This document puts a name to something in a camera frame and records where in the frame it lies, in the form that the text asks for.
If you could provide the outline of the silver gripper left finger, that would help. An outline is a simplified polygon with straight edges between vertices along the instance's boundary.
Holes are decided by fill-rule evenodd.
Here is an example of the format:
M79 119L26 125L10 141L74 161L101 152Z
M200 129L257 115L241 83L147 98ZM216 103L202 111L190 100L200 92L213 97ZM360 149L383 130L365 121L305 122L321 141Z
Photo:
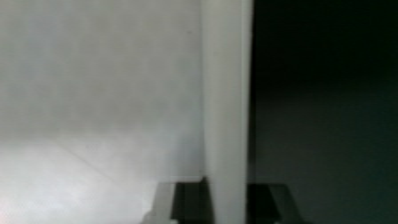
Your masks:
M198 182L159 183L140 224L204 224Z

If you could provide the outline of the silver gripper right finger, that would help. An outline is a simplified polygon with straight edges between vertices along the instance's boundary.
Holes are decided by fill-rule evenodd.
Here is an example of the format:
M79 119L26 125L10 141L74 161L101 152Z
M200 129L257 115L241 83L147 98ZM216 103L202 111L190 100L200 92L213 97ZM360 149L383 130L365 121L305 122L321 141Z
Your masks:
M246 185L246 224L309 224L284 184Z

